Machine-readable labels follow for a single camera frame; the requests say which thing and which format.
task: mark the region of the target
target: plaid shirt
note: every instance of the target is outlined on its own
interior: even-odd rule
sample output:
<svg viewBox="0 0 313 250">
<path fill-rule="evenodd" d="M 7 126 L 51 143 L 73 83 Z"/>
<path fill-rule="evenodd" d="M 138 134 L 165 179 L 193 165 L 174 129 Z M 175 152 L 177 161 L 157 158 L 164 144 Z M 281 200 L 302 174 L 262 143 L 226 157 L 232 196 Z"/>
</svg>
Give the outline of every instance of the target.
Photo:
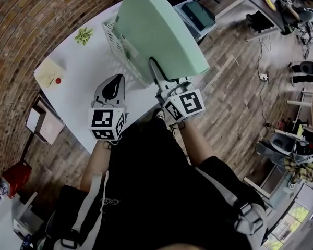
<svg viewBox="0 0 313 250">
<path fill-rule="evenodd" d="M 298 179 L 313 182 L 313 162 L 299 165 L 291 158 L 286 157 L 284 167 L 286 171 L 295 173 L 291 179 L 292 183 L 296 183 Z"/>
</svg>

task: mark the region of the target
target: succulent plant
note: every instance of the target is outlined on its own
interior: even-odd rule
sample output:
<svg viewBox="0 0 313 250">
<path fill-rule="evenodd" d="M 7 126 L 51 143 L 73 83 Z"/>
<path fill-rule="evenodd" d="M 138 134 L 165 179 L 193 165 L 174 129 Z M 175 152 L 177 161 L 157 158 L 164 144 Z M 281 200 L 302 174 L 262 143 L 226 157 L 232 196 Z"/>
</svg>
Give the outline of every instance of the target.
<svg viewBox="0 0 313 250">
<path fill-rule="evenodd" d="M 92 31 L 93 29 L 87 30 L 87 27 L 81 28 L 79 29 L 78 35 L 74 39 L 77 40 L 78 43 L 81 42 L 83 45 L 86 45 L 90 36 L 93 35 Z"/>
</svg>

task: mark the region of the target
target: red object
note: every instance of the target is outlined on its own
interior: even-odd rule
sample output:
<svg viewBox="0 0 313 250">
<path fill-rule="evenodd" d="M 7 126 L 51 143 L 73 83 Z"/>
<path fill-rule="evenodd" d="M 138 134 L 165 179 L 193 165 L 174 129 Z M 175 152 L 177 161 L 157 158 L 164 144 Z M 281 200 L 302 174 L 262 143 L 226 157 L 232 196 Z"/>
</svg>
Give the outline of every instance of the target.
<svg viewBox="0 0 313 250">
<path fill-rule="evenodd" d="M 30 173 L 31 166 L 25 161 L 20 161 L 2 174 L 2 180 L 8 185 L 9 198 L 12 198 L 25 185 Z"/>
</svg>

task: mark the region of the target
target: wooden floor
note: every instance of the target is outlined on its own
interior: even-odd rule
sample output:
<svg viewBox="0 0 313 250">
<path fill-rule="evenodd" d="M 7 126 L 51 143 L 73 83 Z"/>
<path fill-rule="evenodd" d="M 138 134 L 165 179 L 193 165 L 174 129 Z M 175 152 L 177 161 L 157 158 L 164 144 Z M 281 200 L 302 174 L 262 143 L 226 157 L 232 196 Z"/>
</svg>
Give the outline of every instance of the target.
<svg viewBox="0 0 313 250">
<path fill-rule="evenodd" d="M 268 133 L 265 122 L 276 125 L 282 118 L 294 117 L 297 108 L 288 106 L 286 100 L 299 98 L 302 87 L 291 86 L 287 69 L 289 62 L 302 60 L 303 50 L 293 35 L 275 34 L 270 37 L 271 43 L 269 38 L 265 40 L 260 70 L 269 72 L 270 83 L 259 80 L 256 63 L 260 43 L 245 41 L 251 32 L 244 21 L 249 12 L 254 11 L 246 4 L 237 7 L 205 38 L 200 47 L 211 68 L 195 80 L 206 106 L 195 123 L 215 155 L 240 179 L 262 165 L 255 145 Z M 261 90 L 266 121 L 262 116 Z M 175 136 L 183 146 L 179 133 Z M 79 185 L 88 158 L 88 152 L 67 128 L 52 146 L 34 138 L 26 156 L 32 175 L 23 192 L 39 192 L 35 207 L 46 216 L 64 184 Z"/>
</svg>

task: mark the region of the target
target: white cube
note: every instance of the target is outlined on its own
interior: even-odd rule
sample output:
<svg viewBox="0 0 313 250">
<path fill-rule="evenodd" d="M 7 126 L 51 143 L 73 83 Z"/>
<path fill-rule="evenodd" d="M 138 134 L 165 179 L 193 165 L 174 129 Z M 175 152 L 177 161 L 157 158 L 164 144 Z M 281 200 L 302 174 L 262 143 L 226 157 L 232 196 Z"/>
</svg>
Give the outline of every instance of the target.
<svg viewBox="0 0 313 250">
<path fill-rule="evenodd" d="M 90 108 L 88 127 L 96 140 L 117 141 L 124 126 L 123 108 Z"/>
<path fill-rule="evenodd" d="M 170 96 L 163 107 L 172 115 L 176 123 L 205 110 L 199 89 Z"/>
</svg>

